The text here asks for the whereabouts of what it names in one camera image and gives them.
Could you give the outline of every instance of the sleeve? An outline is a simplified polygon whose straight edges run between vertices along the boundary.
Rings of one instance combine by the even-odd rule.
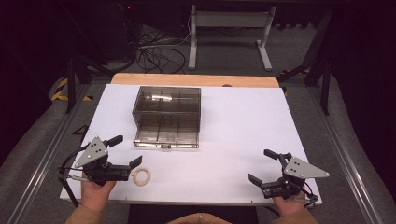
[[[308,209],[300,210],[285,217],[275,219],[272,224],[293,224],[293,223],[306,223],[318,224],[315,218],[311,215]]]
[[[66,220],[65,224],[99,224],[102,219],[103,214],[101,212],[91,210],[80,204]]]

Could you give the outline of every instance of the white tabletop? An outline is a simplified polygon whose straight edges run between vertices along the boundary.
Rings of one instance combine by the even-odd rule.
[[[123,135],[123,142],[109,149],[108,161],[127,165],[143,156],[140,166],[151,172],[144,187],[138,187],[132,177],[118,182],[110,194],[111,201],[252,206],[273,203],[248,180],[248,174],[264,183],[281,177],[279,161],[264,156],[263,151],[290,152],[307,161],[282,89],[201,88],[199,148],[169,150],[134,146],[132,111],[139,86],[106,86],[82,145],[95,136],[107,140]],[[80,172],[72,171],[70,175]],[[71,179],[68,183],[80,199],[80,183]],[[322,203],[315,180],[308,179],[307,183],[318,195],[317,203]],[[64,189],[60,197],[69,199]]]

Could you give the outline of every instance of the hand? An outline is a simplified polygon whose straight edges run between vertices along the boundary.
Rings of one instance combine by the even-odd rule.
[[[282,197],[275,197],[273,198],[274,203],[279,211],[279,215],[281,217],[285,217],[292,213],[298,212],[304,209],[304,203],[294,201],[293,198],[301,198],[305,199],[305,193],[300,191],[300,193],[296,196],[289,197],[287,200],[284,200]]]
[[[82,172],[82,177],[87,177],[84,172]],[[101,187],[94,182],[81,181],[81,205],[102,212],[116,183],[117,181],[107,181]]]

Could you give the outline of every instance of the plastic drawer organizer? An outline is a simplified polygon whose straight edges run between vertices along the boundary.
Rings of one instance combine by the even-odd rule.
[[[137,147],[199,146],[200,88],[140,87],[133,115]]]

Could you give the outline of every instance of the metal bar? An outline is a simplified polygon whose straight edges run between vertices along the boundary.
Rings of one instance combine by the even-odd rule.
[[[67,130],[70,122],[73,120],[73,117],[75,116],[80,103],[82,102],[84,96],[86,95],[88,88],[89,86],[83,85],[78,90],[78,97],[77,97],[78,100],[76,102],[76,105],[73,107],[73,109],[70,111],[69,114],[64,115],[61,125],[59,126],[58,130],[53,136],[49,144],[49,147],[47,148],[47,151],[43,156],[43,159],[41,160],[41,162],[38,164],[37,168],[33,172],[32,178],[30,179],[29,184],[27,185],[24,193],[22,194],[21,199],[18,202],[17,206],[15,207],[14,212],[9,218],[7,224],[22,223],[24,217],[26,216],[33,202],[33,199],[37,195],[38,190],[40,189],[40,186],[47,175],[48,170],[50,169],[50,166],[56,154],[59,151],[60,144],[64,139],[64,133]]]
[[[346,175],[346,180],[349,183],[349,186],[352,189],[352,192],[355,195],[356,200],[358,201],[359,207],[361,208],[361,212],[364,215],[367,223],[383,223],[380,215],[375,209],[374,203],[370,198],[370,195],[364,187],[363,182],[361,181],[361,176],[359,175],[355,164],[350,158],[347,150],[343,147],[343,144],[340,142],[337,132],[334,129],[334,125],[332,123],[332,119],[329,116],[324,115],[322,112],[319,96],[316,92],[315,88],[308,87],[309,95],[311,96],[312,102],[316,106],[320,117],[322,118],[323,123],[327,128],[327,132],[329,133],[330,138],[332,139],[332,148],[334,153],[341,164],[341,168]]]

